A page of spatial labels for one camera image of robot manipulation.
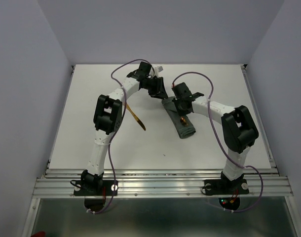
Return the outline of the gold fork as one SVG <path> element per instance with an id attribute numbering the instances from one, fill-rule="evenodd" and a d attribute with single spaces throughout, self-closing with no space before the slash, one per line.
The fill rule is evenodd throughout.
<path id="1" fill-rule="evenodd" d="M 184 127 L 189 126 L 189 123 L 188 123 L 188 117 L 187 117 L 187 116 L 181 116 L 181 117 L 180 117 L 180 123 L 181 123 L 181 125 L 184 126 Z"/>

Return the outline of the grey cloth napkin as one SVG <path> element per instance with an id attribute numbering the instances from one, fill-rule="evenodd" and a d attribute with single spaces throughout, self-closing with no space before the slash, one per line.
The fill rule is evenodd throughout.
<path id="1" fill-rule="evenodd" d="M 174 97 L 169 97 L 163 99 L 161 103 L 171 119 L 179 138 L 189 138 L 196 133 L 196 129 L 187 116 L 180 116 L 177 113 L 175 104 L 172 101 L 173 99 Z"/>

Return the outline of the gold knife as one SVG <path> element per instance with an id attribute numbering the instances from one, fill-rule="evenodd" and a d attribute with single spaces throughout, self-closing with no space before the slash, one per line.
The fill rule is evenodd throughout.
<path id="1" fill-rule="evenodd" d="M 134 120 L 139 124 L 139 126 L 146 131 L 146 127 L 143 124 L 143 122 L 137 117 L 137 115 L 132 111 L 132 109 L 130 108 L 130 106 L 127 104 L 126 105 L 126 109 L 130 112 L 130 114 L 132 115 L 132 117 L 134 118 Z"/>

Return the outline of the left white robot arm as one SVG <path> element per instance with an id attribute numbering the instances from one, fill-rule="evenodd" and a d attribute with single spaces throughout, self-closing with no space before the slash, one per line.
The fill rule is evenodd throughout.
<path id="1" fill-rule="evenodd" d="M 106 154 L 124 119 L 128 108 L 127 99 L 140 89 L 147 90 L 152 98 L 166 99 L 168 97 L 163 77 L 159 76 L 163 68 L 161 66 L 153 67 L 143 59 L 138 61 L 140 62 L 139 67 L 130 72 L 124 82 L 116 79 L 114 73 L 135 60 L 116 68 L 111 73 L 111 79 L 119 84 L 119 88 L 108 95 L 100 95 L 97 99 L 93 117 L 96 137 L 90 160 L 80 177 L 80 187 L 93 195 L 102 190 Z"/>

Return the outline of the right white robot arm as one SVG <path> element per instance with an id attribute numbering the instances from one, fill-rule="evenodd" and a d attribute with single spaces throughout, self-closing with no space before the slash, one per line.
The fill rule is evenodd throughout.
<path id="1" fill-rule="evenodd" d="M 207 196 L 230 195 L 233 192 L 248 194 L 247 182 L 244 180 L 246 156 L 255 140 L 259 137 L 254 120 L 245 106 L 232 107 L 212 101 L 204 94 L 191 93 L 182 82 L 172 87 L 175 97 L 173 103 L 177 113 L 185 116 L 195 113 L 206 116 L 210 123 L 219 123 L 223 130 L 223 140 L 217 139 L 227 161 L 220 179 L 209 179 L 204 182 L 202 191 Z"/>

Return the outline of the red object at corner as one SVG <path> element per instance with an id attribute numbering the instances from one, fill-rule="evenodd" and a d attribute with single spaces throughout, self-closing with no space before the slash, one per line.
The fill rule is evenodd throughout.
<path id="1" fill-rule="evenodd" d="M 37 232 L 37 233 L 31 235 L 31 237 L 46 237 L 46 232 L 40 231 L 40 232 Z"/>

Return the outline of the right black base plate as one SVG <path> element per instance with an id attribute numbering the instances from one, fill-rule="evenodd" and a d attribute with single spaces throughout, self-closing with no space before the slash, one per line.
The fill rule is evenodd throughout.
<path id="1" fill-rule="evenodd" d="M 204 181 L 201 192 L 207 196 L 226 196 L 238 192 L 239 195 L 249 194 L 249 188 L 245 179 L 227 181 L 225 179 L 209 179 Z"/>

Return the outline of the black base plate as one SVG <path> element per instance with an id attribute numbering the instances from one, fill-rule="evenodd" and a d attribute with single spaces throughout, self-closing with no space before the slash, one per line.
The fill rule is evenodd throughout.
<path id="1" fill-rule="evenodd" d="M 204 181 L 201 192 L 207 196 L 226 196 L 238 192 L 239 195 L 249 194 L 249 188 L 245 179 L 227 181 L 225 179 L 209 179 Z"/>
<path id="2" fill-rule="evenodd" d="M 82 184 L 80 180 L 71 180 L 70 184 L 74 187 L 74 196 L 76 197 L 102 197 L 116 196 L 118 190 L 117 180 L 103 180 L 98 188 Z"/>

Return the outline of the aluminium mounting rail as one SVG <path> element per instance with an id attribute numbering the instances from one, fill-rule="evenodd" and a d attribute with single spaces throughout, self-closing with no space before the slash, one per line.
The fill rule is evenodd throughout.
<path id="1" fill-rule="evenodd" d="M 266 169 L 258 176 L 248 169 L 244 175 L 249 186 L 247 197 L 289 197 L 293 195 L 286 176 L 277 169 Z M 34 198 L 75 198 L 72 179 L 78 170 L 49 170 L 36 180 Z M 116 198 L 202 198 L 201 188 L 207 179 L 219 179 L 219 170 L 118 170 Z"/>

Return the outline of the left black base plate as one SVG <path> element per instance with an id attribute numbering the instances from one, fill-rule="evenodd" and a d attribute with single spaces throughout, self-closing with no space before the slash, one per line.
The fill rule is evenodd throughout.
<path id="1" fill-rule="evenodd" d="M 70 184 L 74 187 L 74 196 L 76 197 L 102 197 L 116 196 L 118 190 L 117 180 L 103 180 L 98 188 L 82 184 L 80 180 L 71 180 Z"/>

